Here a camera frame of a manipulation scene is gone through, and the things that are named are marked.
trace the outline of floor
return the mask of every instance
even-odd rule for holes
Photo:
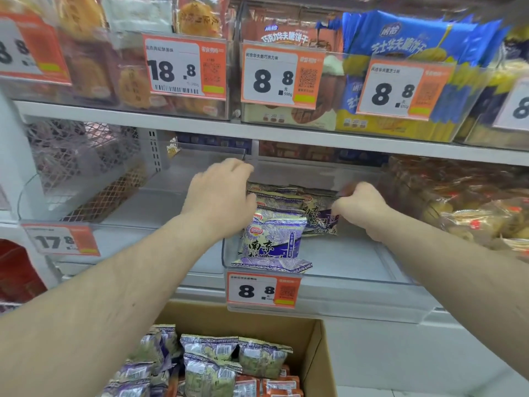
[[[377,388],[337,386],[338,397],[449,397],[441,394],[411,393]]]

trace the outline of cardboard box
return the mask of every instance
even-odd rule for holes
[[[298,375],[305,397],[336,397],[322,320],[228,311],[225,305],[169,301],[156,323],[175,323],[178,334],[243,336],[294,349],[286,363]]]

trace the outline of price label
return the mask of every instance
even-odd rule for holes
[[[529,130],[529,77],[517,80],[493,126],[510,130]]]
[[[228,272],[228,302],[294,308],[301,278]]]
[[[357,112],[428,120],[453,65],[373,57]]]
[[[71,85],[53,27],[19,14],[0,14],[0,75]]]
[[[40,253],[101,256],[88,226],[23,223]]]
[[[287,49],[243,43],[245,103],[316,108],[324,50]]]
[[[226,41],[143,34],[151,93],[226,99]]]

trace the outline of forearm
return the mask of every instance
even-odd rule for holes
[[[99,393],[214,242],[204,227],[178,216],[2,317],[0,395]]]
[[[376,233],[456,320],[529,379],[529,265],[394,210]]]

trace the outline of orange price tag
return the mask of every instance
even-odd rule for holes
[[[428,120],[454,68],[372,57],[357,113]]]
[[[143,34],[151,93],[226,100],[226,40]]]
[[[23,223],[23,228],[44,254],[101,256],[89,226]]]
[[[314,110],[325,50],[243,43],[244,103]]]
[[[55,29],[22,14],[0,13],[0,75],[71,85]]]
[[[228,272],[228,302],[294,308],[301,277]]]

